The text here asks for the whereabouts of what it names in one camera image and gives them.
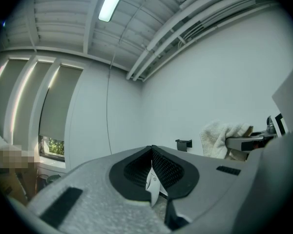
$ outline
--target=black opening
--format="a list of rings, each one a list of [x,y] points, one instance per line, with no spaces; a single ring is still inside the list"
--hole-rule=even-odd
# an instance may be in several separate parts
[[[199,172],[191,163],[157,146],[147,146],[114,164],[109,179],[123,197],[151,202],[151,194],[146,191],[147,175],[151,167],[168,193],[165,224],[171,230],[188,224],[185,219],[177,217],[172,200],[186,197],[196,186]]]

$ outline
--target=ceiling light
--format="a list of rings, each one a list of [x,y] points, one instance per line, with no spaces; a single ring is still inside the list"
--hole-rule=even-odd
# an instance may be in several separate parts
[[[102,21],[110,21],[116,6],[120,0],[105,0],[99,14],[99,19]]]

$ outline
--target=metal bracket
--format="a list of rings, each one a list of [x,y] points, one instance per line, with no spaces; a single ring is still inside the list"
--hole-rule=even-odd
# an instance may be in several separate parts
[[[188,147],[192,147],[192,139],[191,140],[176,140],[177,142],[177,150],[186,152]]]

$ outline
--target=fluorescent light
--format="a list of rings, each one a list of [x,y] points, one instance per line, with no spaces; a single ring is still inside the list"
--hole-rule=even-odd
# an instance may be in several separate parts
[[[30,74],[33,72],[34,70],[34,67],[36,66],[37,63],[35,63],[30,69],[29,71],[27,72],[27,75],[23,81],[23,84],[21,85],[21,88],[20,88],[20,91],[19,91],[19,94],[16,98],[16,102],[15,102],[15,105],[14,105],[14,109],[13,109],[13,115],[12,115],[12,124],[11,124],[11,133],[12,133],[12,141],[13,141],[13,130],[14,130],[14,124],[15,124],[15,116],[16,116],[16,113],[18,111],[18,106],[19,106],[19,102],[20,102],[20,98],[21,98],[21,95],[23,93],[23,90],[24,90],[24,87],[28,81],[28,78],[30,77]]]
[[[110,21],[114,10],[120,0],[105,0],[99,14],[99,19],[102,21]]]
[[[59,68],[60,68],[60,67],[58,67],[58,69],[55,71],[55,73],[54,73],[54,75],[53,75],[53,77],[52,77],[52,79],[51,79],[51,81],[50,81],[50,83],[49,83],[48,88],[50,88],[50,87],[52,86],[52,83],[53,83],[53,81],[54,81],[55,76],[57,76],[57,73],[58,73]]]

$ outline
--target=mesh grille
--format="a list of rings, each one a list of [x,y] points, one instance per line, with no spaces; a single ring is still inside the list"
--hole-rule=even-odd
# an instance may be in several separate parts
[[[167,190],[178,182],[184,175],[184,169],[175,162],[153,151],[153,169],[162,186]]]
[[[152,150],[141,155],[124,169],[124,176],[135,185],[145,188],[147,175],[151,170]]]

